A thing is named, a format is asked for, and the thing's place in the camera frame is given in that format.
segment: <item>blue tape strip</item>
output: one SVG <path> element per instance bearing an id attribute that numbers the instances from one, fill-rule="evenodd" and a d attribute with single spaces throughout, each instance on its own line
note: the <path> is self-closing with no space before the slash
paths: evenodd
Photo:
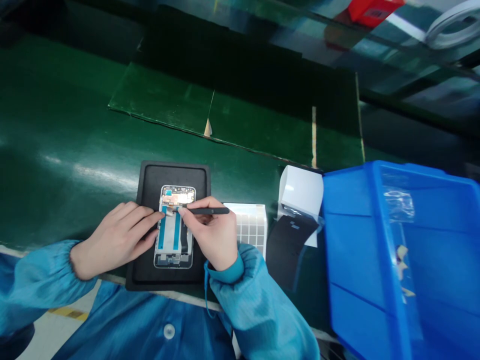
<path id="1" fill-rule="evenodd" d="M 180 213 L 177 211 L 176 212 L 176 217 L 175 217 L 175 235 L 173 237 L 173 250 L 178 250 L 179 249 L 181 222 L 182 222 L 182 217 L 180 216 Z"/>
<path id="2" fill-rule="evenodd" d="M 161 211 L 166 214 L 167 213 L 167 207 L 163 206 L 161 208 Z M 160 232 L 158 233 L 158 249 L 163 250 L 164 248 L 164 236 L 165 236 L 165 216 L 163 217 L 162 220 L 160 220 Z"/>

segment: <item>elastic cuff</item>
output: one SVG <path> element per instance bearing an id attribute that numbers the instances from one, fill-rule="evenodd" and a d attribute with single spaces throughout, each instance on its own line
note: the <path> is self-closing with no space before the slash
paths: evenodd
<path id="1" fill-rule="evenodd" d="M 240 253 L 238 253 L 235 262 L 228 269 L 224 271 L 215 271 L 210 268 L 208 269 L 208 272 L 210 273 L 210 277 L 212 279 L 215 279 L 225 284 L 235 283 L 238 279 L 242 277 L 244 271 L 244 261 L 242 260 Z"/>

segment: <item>circuit board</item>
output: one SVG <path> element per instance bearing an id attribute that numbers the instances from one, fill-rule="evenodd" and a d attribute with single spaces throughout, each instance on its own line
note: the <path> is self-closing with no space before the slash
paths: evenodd
<path id="1" fill-rule="evenodd" d="M 166 214 L 167 208 L 171 208 L 173 216 L 165 216 L 158 222 L 153 259 L 156 268 L 189 269 L 192 266 L 193 236 L 177 208 L 195 199 L 196 191 L 191 186 L 164 185 L 161 188 L 158 210 Z"/>

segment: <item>green workbench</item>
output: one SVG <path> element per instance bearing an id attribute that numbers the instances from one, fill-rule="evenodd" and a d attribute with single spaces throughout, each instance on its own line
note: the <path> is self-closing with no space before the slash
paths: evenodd
<path id="1" fill-rule="evenodd" d="M 208 165 L 213 196 L 265 204 L 272 224 L 286 163 L 107 110 L 125 70 L 28 33 L 0 48 L 2 252 L 87 238 L 115 205 L 135 200 L 143 160 Z M 159 146 L 165 138 L 176 146 Z M 286 293 L 313 328 L 333 334 L 323 242 L 307 249 L 297 292 Z"/>

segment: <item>right hand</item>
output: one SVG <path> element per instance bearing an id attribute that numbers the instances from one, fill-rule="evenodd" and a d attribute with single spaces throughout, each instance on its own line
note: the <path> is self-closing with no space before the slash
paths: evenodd
<path id="1" fill-rule="evenodd" d="M 189 203 L 187 209 L 224 208 L 213 196 Z M 237 216 L 233 211 L 220 215 L 193 215 L 184 207 L 178 208 L 183 222 L 195 237 L 201 252 L 216 271 L 231 267 L 239 255 L 237 247 Z"/>

